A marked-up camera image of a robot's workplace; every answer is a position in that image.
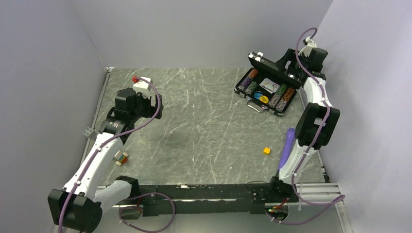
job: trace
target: red object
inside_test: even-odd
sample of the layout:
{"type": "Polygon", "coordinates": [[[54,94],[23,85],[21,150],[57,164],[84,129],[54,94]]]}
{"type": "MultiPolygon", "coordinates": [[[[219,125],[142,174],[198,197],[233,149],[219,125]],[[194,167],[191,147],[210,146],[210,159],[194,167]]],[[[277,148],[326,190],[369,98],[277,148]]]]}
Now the red object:
{"type": "Polygon", "coordinates": [[[135,83],[139,81],[139,78],[137,77],[137,75],[133,76],[132,81],[134,81],[135,83]]]}

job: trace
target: yellow cube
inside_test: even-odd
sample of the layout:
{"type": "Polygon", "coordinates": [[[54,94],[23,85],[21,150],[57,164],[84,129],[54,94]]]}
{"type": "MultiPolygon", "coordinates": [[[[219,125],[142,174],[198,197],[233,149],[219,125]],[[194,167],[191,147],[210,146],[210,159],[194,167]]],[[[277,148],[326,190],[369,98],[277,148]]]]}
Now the yellow cube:
{"type": "Polygon", "coordinates": [[[265,147],[265,149],[263,150],[263,153],[266,154],[266,155],[269,155],[270,154],[270,149],[265,147]]]}

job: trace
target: tabletop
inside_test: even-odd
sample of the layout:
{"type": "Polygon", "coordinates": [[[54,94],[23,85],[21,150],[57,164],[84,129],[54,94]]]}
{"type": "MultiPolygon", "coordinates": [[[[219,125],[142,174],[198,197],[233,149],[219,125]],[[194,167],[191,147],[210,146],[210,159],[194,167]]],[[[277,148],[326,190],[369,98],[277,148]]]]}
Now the tabletop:
{"type": "MultiPolygon", "coordinates": [[[[96,128],[114,106],[117,91],[132,87],[134,75],[151,78],[162,95],[163,114],[130,135],[101,180],[118,176],[140,184],[223,184],[270,181],[276,174],[286,130],[303,113],[299,93],[284,116],[258,113],[233,88],[249,68],[113,69],[103,94],[96,128]],[[263,154],[265,147],[271,149],[263,154]]],[[[147,121],[141,118],[136,126],[147,121]]],[[[303,168],[299,182],[325,182],[317,156],[303,168]]]]}

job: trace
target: gray marble table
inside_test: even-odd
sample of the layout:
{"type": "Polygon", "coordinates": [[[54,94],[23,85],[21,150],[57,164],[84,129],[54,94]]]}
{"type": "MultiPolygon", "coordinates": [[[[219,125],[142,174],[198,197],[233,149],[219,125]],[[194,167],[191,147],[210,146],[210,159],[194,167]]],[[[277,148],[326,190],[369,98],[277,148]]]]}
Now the gray marble table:
{"type": "MultiPolygon", "coordinates": [[[[114,69],[108,80],[96,128],[114,106],[118,90],[134,75],[153,79],[163,97],[163,116],[133,133],[123,147],[128,163],[111,162],[101,185],[119,175],[140,184],[212,184],[266,181],[275,175],[285,132],[295,127],[303,107],[298,95],[283,117],[258,113],[233,91],[248,68],[114,69]],[[263,149],[269,147],[270,155],[263,149]]],[[[136,125],[147,119],[140,119],[136,125]]],[[[312,156],[299,180],[324,182],[312,156]]]]}

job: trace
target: white wall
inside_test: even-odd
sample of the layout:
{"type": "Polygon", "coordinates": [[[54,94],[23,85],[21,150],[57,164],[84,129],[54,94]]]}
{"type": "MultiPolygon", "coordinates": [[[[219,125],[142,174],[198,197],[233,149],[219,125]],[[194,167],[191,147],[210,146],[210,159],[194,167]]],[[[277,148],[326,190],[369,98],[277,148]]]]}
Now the white wall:
{"type": "Polygon", "coordinates": [[[105,66],[248,67],[277,60],[332,0],[71,0],[105,66]]]}
{"type": "Polygon", "coordinates": [[[0,32],[0,232],[50,232],[105,69],[66,0],[1,1],[0,32]]]}
{"type": "Polygon", "coordinates": [[[411,232],[412,2],[334,0],[315,39],[341,118],[322,159],[355,233],[411,232]]]}

